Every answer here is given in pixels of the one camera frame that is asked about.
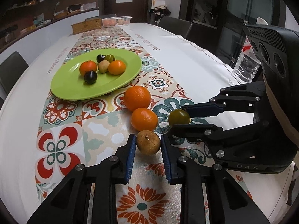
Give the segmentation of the green tomato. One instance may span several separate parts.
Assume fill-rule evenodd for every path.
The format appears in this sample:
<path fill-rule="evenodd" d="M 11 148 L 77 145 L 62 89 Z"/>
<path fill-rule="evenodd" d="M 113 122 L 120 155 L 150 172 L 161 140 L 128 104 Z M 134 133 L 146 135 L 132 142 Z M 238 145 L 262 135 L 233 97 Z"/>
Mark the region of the green tomato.
<path fill-rule="evenodd" d="M 182 109 L 173 110 L 168 116 L 168 123 L 170 126 L 178 124 L 189 124 L 191 118 L 189 114 Z"/>
<path fill-rule="evenodd" d="M 113 61 L 115 61 L 115 57 L 112 54 L 106 55 L 104 59 L 107 60 L 110 63 L 113 62 Z"/>

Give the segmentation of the brown longan large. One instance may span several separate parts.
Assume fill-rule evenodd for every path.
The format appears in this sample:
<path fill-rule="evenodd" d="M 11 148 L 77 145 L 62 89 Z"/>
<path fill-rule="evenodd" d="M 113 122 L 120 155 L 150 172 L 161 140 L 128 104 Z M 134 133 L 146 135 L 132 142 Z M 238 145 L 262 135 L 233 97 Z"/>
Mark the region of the brown longan large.
<path fill-rule="evenodd" d="M 160 149 L 159 136 L 150 130 L 142 130 L 137 134 L 136 145 L 138 150 L 144 155 L 154 155 Z"/>

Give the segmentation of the small orange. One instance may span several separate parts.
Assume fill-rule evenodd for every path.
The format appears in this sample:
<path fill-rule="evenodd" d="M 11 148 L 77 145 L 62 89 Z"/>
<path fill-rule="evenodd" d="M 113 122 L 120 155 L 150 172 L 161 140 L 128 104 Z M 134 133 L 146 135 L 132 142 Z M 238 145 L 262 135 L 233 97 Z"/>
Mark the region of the small orange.
<path fill-rule="evenodd" d="M 126 64 L 123 61 L 117 60 L 110 63 L 108 72 L 112 75 L 120 75 L 126 70 Z"/>
<path fill-rule="evenodd" d="M 156 113 L 147 108 L 137 108 L 132 112 L 131 125 L 137 130 L 154 131 L 158 124 Z"/>

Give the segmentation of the brown longan small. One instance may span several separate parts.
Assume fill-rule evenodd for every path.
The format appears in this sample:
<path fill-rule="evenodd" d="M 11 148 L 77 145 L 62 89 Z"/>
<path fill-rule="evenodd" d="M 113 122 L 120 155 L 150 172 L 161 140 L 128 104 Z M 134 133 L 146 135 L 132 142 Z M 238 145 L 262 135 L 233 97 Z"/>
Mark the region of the brown longan small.
<path fill-rule="evenodd" d="M 100 73 L 106 73 L 108 71 L 108 67 L 110 65 L 110 62 L 107 60 L 102 60 L 99 64 L 98 64 L 98 70 Z"/>

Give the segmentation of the dark plum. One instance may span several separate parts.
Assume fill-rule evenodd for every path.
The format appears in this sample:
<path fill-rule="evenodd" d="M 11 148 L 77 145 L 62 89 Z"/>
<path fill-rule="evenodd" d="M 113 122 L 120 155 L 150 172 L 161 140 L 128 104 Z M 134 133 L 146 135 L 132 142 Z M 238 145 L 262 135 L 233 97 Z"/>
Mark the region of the dark plum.
<path fill-rule="evenodd" d="M 97 63 L 100 63 L 101 61 L 105 60 L 105 57 L 106 55 L 101 55 L 101 54 L 97 55 L 96 57 Z"/>
<path fill-rule="evenodd" d="M 87 84 L 94 84 L 97 80 L 97 72 L 94 70 L 90 70 L 88 72 L 85 73 L 84 75 L 84 81 Z"/>

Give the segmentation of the large orange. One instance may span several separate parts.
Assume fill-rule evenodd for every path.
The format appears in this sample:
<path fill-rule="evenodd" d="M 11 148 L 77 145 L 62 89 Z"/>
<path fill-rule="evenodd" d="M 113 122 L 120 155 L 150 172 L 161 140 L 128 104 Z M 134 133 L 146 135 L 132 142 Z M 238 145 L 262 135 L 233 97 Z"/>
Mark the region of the large orange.
<path fill-rule="evenodd" d="M 85 61 L 79 67 L 79 72 L 82 77 L 89 71 L 97 71 L 97 64 L 94 61 Z"/>

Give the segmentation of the clear water bottle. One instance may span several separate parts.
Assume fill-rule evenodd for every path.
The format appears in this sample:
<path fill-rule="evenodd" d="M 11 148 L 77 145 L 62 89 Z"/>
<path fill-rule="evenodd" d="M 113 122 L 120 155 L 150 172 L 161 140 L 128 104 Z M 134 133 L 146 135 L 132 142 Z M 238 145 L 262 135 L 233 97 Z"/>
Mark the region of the clear water bottle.
<path fill-rule="evenodd" d="M 238 60 L 235 64 L 229 83 L 232 86 L 251 83 L 261 65 L 255 56 L 254 49 L 248 37 L 246 37 Z"/>

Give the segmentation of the white tablecloth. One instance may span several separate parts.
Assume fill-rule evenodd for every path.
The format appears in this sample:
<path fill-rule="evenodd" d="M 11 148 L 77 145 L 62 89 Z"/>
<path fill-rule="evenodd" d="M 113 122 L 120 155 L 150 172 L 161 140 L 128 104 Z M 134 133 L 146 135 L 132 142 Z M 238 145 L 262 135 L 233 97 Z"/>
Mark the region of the white tablecloth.
<path fill-rule="evenodd" d="M 142 61 L 125 87 L 92 99 L 64 102 L 50 91 L 58 69 L 96 49 L 131 51 Z M 44 50 L 19 78 L 1 108 L 1 200 L 17 223 L 26 223 L 75 163 L 93 166 L 124 145 L 131 113 L 122 102 L 132 85 L 147 88 L 159 119 L 155 133 L 169 129 L 168 115 L 183 105 L 207 101 L 229 86 L 232 69 L 181 36 L 146 23 L 64 36 Z M 288 190 L 298 176 L 293 162 L 277 175 L 229 171 L 270 223 L 290 210 Z M 181 185 L 167 183 L 161 151 L 136 150 L 129 184 L 116 187 L 118 223 L 179 223 Z"/>

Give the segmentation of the patterned table runner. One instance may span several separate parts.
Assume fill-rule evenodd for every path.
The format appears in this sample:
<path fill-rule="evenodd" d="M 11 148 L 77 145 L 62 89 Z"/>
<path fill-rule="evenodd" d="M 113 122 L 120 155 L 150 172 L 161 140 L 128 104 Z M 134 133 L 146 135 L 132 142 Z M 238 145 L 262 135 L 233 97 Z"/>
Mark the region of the patterned table runner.
<path fill-rule="evenodd" d="M 96 49 L 125 49 L 139 56 L 141 71 L 129 86 L 148 89 L 155 130 L 169 129 L 168 115 L 183 105 L 206 102 L 229 84 L 232 68 L 209 51 L 160 27 L 132 23 L 84 33 L 65 62 Z M 78 163 L 98 164 L 135 132 L 123 104 L 126 88 L 94 99 L 64 101 L 48 94 L 36 139 L 37 196 L 44 201 Z M 136 152 L 129 184 L 116 187 L 119 223 L 179 223 L 180 186 L 165 178 L 162 156 Z"/>

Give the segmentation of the glass sliding door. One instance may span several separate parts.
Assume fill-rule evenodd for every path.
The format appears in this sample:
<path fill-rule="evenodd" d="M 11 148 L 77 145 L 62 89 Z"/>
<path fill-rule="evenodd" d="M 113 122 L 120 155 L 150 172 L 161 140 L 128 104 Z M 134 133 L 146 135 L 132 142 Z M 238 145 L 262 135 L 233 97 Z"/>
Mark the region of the glass sliding door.
<path fill-rule="evenodd" d="M 286 4 L 283 0 L 223 0 L 221 34 L 216 56 L 232 68 L 245 41 L 244 27 L 256 24 L 258 17 L 269 25 L 284 27 Z"/>

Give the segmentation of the black chair right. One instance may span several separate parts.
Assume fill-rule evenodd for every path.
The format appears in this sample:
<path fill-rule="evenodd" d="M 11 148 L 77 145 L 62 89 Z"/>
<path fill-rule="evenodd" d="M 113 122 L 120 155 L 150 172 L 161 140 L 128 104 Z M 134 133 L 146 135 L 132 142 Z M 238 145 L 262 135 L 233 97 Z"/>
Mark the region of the black chair right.
<path fill-rule="evenodd" d="M 179 18 L 173 18 L 169 16 L 164 16 L 161 18 L 158 26 L 173 33 L 176 35 L 180 35 L 183 38 L 187 38 L 189 32 L 192 28 L 192 22 L 182 20 Z"/>

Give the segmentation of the green plate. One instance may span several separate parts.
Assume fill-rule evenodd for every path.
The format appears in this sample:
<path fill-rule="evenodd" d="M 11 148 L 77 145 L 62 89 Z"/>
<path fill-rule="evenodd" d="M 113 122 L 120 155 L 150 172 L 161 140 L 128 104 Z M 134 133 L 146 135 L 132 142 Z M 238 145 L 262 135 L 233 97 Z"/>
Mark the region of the green plate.
<path fill-rule="evenodd" d="M 83 63 L 96 64 L 98 55 L 113 55 L 116 61 L 123 62 L 124 72 L 113 75 L 101 73 L 98 66 L 82 66 Z M 96 98 L 115 91 L 131 82 L 142 66 L 139 56 L 125 49 L 99 49 L 79 55 L 62 65 L 51 81 L 52 93 L 60 99 L 80 101 Z"/>

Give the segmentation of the black chair far end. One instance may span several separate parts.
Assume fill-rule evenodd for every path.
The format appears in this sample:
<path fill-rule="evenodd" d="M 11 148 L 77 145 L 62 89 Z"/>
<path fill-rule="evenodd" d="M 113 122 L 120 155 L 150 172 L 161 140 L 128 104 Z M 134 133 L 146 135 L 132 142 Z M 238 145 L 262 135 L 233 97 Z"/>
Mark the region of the black chair far end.
<path fill-rule="evenodd" d="M 101 15 L 101 16 L 94 16 L 94 17 L 90 17 L 85 19 L 85 21 L 90 21 L 90 20 L 94 20 L 94 19 L 106 19 L 106 18 L 113 18 L 116 17 L 116 14 L 106 14 L 106 15 Z"/>

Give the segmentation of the woven basket box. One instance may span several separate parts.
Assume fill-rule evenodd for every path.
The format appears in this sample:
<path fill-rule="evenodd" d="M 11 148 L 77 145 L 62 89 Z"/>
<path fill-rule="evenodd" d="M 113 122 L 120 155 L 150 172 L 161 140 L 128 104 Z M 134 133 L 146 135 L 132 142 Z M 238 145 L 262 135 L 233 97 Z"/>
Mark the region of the woven basket box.
<path fill-rule="evenodd" d="M 101 29 L 102 20 L 93 19 L 93 20 L 83 21 L 83 22 L 73 24 L 71 27 L 73 30 L 73 34 L 84 33 L 95 29 Z"/>

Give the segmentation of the white counter cabinet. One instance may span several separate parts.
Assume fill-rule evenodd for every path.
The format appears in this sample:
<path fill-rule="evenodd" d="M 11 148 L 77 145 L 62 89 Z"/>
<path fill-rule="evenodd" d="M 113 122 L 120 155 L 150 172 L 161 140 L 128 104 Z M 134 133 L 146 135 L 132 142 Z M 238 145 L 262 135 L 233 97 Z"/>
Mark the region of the white counter cabinet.
<path fill-rule="evenodd" d="M 59 39 L 71 35 L 73 33 L 71 26 L 73 24 L 98 15 L 98 8 L 86 10 L 52 21 L 30 33 L 24 34 L 23 37 L 2 50 L 1 62 L 4 62 L 12 53 L 18 52 L 27 64 L 31 64 L 43 51 L 54 45 Z"/>

